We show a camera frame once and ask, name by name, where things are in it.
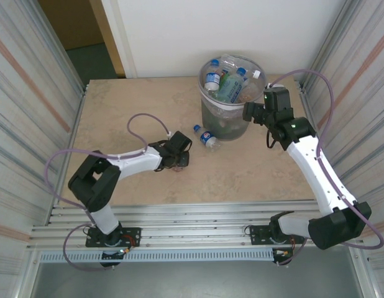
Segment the wooden door frame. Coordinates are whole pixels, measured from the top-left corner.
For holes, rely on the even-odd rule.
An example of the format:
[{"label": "wooden door frame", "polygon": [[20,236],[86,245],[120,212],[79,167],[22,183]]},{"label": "wooden door frame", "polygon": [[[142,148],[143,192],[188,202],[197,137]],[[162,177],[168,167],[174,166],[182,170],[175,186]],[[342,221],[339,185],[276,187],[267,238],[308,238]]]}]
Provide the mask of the wooden door frame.
[{"label": "wooden door frame", "polygon": [[119,56],[119,52],[117,51],[116,43],[113,38],[111,27],[109,26],[109,22],[107,20],[102,1],[101,0],[89,0],[89,1],[91,4],[91,7],[93,8],[93,12],[97,20],[101,34],[103,35],[105,46],[107,48],[109,56],[111,57],[111,61],[115,69],[115,72],[119,78],[125,78],[126,73],[124,71],[123,64]]}]

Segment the water bottle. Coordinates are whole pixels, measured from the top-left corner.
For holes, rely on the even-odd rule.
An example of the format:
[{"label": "water bottle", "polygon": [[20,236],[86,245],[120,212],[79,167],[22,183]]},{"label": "water bottle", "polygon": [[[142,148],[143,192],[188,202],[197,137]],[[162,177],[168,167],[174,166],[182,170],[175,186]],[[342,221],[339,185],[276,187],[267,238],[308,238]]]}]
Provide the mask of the water bottle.
[{"label": "water bottle", "polygon": [[221,79],[219,82],[219,87],[221,89],[222,85],[225,83],[228,76],[232,75],[236,70],[236,58],[228,54],[223,54],[220,59],[220,69],[221,69]]},{"label": "water bottle", "polygon": [[211,64],[207,69],[204,88],[210,95],[214,95],[219,89],[220,80],[219,62],[217,59],[211,60]]},{"label": "water bottle", "polygon": [[235,74],[230,75],[225,80],[222,88],[217,93],[216,99],[226,104],[234,104],[242,89],[245,74],[244,68],[238,68]]},{"label": "water bottle", "polygon": [[200,125],[195,125],[193,130],[194,134],[210,151],[214,152],[221,146],[219,140],[217,140],[217,138],[214,137],[206,128],[201,127]]},{"label": "water bottle", "polygon": [[253,101],[256,97],[258,97],[258,95],[260,94],[260,90],[258,89],[258,86],[256,85],[254,80],[258,79],[260,73],[261,72],[259,70],[254,71],[252,77],[246,79],[243,82],[242,90],[240,91],[239,96],[237,98],[238,103]]}]

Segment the robotic arm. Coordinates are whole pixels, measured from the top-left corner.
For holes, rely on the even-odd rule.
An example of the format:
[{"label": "robotic arm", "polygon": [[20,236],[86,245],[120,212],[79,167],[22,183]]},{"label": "robotic arm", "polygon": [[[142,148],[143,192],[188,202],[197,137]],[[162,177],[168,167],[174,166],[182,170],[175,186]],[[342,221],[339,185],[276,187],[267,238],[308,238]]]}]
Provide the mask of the robotic arm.
[{"label": "robotic arm", "polygon": [[88,156],[69,180],[68,187],[95,221],[96,228],[89,229],[90,238],[94,234],[94,241],[90,242],[97,246],[124,245],[122,225],[109,205],[117,182],[143,171],[184,168],[189,164],[191,145],[192,141],[177,131],[169,140],[149,144],[144,154],[137,157],[125,156],[135,156],[138,151],[110,155],[119,157],[114,160]]},{"label": "robotic arm", "polygon": [[[289,235],[310,238],[322,250],[358,237],[365,223],[343,202],[323,173],[316,156],[318,138],[309,121],[294,118],[290,95],[286,88],[275,87],[264,91],[265,104],[247,102],[243,119],[264,125],[268,129],[267,147],[273,148],[279,142],[284,151],[294,159],[302,170],[318,201],[322,217],[316,219],[308,214],[283,212],[271,218],[270,231],[273,239],[283,242]],[[327,172],[336,185],[343,189],[348,200],[366,219],[372,213],[366,202],[358,203],[346,190],[328,160],[321,152]]]}]

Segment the doorway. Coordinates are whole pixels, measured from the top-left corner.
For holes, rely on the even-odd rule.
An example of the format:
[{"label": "doorway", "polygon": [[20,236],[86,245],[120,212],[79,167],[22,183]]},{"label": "doorway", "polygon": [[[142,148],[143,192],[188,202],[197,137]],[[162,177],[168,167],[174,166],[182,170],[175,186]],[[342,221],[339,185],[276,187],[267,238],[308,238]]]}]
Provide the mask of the doorway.
[{"label": "doorway", "polygon": [[100,0],[39,0],[39,4],[83,85],[91,79],[124,77],[115,70],[119,58],[110,45],[111,31]]}]

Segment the transparent container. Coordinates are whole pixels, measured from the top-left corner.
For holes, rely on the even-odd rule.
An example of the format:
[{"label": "transparent container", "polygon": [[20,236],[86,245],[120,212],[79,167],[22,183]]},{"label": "transparent container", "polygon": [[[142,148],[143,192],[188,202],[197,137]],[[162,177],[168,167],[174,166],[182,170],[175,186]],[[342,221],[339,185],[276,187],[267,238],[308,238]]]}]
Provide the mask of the transparent container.
[{"label": "transparent container", "polygon": [[[258,102],[262,97],[265,85],[267,83],[267,76],[263,69],[256,64],[256,62],[244,58],[242,56],[235,56],[239,61],[242,61],[245,67],[251,70],[259,70],[261,72],[258,79],[252,80],[257,85],[257,95],[252,97],[250,101]],[[202,122],[203,126],[210,130],[213,135],[222,141],[235,140],[243,135],[249,126],[242,118],[244,102],[236,104],[226,104],[211,97],[206,90],[204,90],[205,75],[207,69],[211,64],[210,59],[199,72],[199,90],[201,93],[201,106],[202,106]]]}]

